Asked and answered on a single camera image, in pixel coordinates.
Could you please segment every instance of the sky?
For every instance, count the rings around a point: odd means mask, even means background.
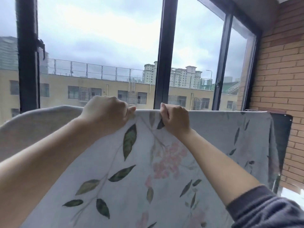
[[[16,37],[15,0],[0,0],[0,36]],[[143,70],[158,56],[162,0],[38,0],[49,58]],[[178,0],[172,67],[215,81],[223,20],[197,0]],[[241,76],[247,40],[232,29],[225,76]]]

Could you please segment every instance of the glass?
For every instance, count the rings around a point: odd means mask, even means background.
[[[168,103],[212,109],[224,19],[209,0],[178,0]]]
[[[255,35],[234,17],[219,110],[241,110],[255,40]]]
[[[15,0],[0,1],[0,126],[19,114]]]
[[[38,0],[41,108],[98,95],[153,109],[162,1]]]

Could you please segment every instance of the sleeve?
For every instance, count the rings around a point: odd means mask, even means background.
[[[232,228],[303,228],[304,211],[294,201],[280,198],[266,186],[244,193],[227,207]]]

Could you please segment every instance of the flower print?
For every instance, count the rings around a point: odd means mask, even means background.
[[[206,227],[205,212],[202,211],[200,208],[197,208],[194,210],[187,228],[202,228],[202,227]]]
[[[153,164],[154,179],[167,178],[170,172],[173,173],[174,178],[177,178],[179,176],[178,167],[182,158],[187,156],[187,153],[187,149],[178,142],[166,147],[161,160]]]
[[[151,176],[151,175],[149,175],[149,176],[147,177],[147,180],[146,180],[146,182],[145,182],[145,186],[146,186],[147,188],[152,187],[152,176]]]
[[[142,213],[141,219],[139,221],[137,221],[136,228],[146,228],[146,226],[148,224],[148,220],[149,220],[149,214],[146,211],[146,212]]]

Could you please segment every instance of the lamp post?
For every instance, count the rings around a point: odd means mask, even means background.
[[[210,84],[209,84],[209,90],[211,89],[211,85],[212,85],[212,71],[211,70],[206,70],[206,71],[210,71],[211,72],[211,78],[210,78]]]

